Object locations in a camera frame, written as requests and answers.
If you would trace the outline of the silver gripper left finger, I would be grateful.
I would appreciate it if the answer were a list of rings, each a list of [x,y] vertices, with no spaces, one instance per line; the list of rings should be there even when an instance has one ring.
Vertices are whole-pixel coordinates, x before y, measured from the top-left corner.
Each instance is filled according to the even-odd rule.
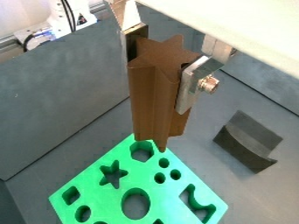
[[[137,57],[137,40],[149,37],[149,25],[142,21],[137,0],[106,0],[121,28],[126,58]]]

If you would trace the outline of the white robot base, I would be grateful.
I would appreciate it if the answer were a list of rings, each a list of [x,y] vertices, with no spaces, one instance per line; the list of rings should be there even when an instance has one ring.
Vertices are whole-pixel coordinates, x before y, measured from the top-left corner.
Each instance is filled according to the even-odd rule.
[[[50,6],[47,20],[14,33],[26,52],[98,22],[89,0],[50,0]]]

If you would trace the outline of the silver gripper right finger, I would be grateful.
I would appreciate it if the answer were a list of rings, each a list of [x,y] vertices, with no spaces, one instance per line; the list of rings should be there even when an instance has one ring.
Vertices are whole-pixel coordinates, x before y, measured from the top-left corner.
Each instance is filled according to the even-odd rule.
[[[221,81],[214,73],[226,65],[237,49],[210,35],[202,43],[202,56],[182,70],[182,83],[175,110],[182,115],[193,107],[201,92],[213,94]]]

